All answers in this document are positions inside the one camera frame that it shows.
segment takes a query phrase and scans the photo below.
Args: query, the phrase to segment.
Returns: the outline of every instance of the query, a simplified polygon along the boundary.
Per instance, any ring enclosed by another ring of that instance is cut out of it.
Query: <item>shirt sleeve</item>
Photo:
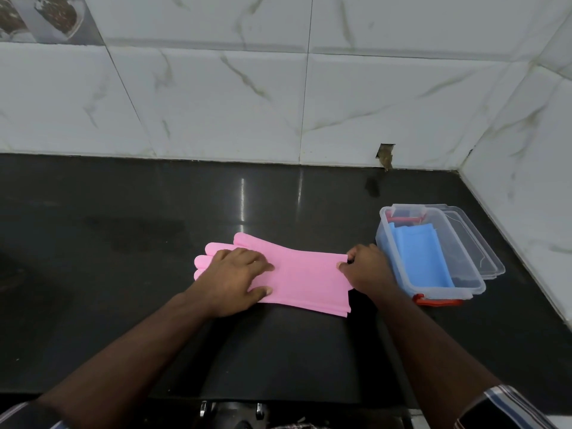
[[[69,429],[53,410],[37,402],[24,402],[0,415],[0,429]]]
[[[488,389],[455,422],[455,429],[487,427],[557,429],[533,404],[509,386]]]

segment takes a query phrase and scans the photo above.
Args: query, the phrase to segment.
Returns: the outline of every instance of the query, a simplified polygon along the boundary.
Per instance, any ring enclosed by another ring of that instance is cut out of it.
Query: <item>tile wall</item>
[[[0,0],[0,150],[380,166],[385,143],[426,169],[461,165],[572,8],[67,0],[80,25],[34,19],[63,1]]]
[[[572,325],[572,15],[461,175]]]

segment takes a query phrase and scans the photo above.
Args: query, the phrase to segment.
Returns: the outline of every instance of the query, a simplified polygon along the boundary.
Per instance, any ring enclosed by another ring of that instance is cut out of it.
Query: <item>hand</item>
[[[208,317],[234,315],[272,293],[272,288],[266,286],[250,292],[248,288],[257,276],[273,270],[274,266],[259,252],[246,248],[220,250],[185,294],[200,301]]]
[[[339,262],[338,269],[361,293],[373,298],[393,294],[398,290],[388,259],[377,245],[356,245],[348,251],[348,261],[354,262]]]

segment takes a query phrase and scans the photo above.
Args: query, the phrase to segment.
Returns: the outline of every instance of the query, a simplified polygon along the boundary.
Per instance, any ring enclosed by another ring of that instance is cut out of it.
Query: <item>container lid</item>
[[[462,209],[445,204],[425,206],[440,209],[447,216],[483,280],[504,274],[504,265]]]

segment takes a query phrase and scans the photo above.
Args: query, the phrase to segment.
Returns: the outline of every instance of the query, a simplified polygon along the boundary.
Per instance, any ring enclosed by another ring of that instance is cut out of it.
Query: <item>black granite countertop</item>
[[[188,287],[208,242],[243,230],[342,253],[373,242],[383,206],[447,203],[506,273],[430,315],[543,411],[572,414],[572,334],[453,172],[0,155],[0,186],[0,393],[53,386]],[[350,303],[347,319],[260,304],[214,321],[153,396],[404,406],[375,308]]]

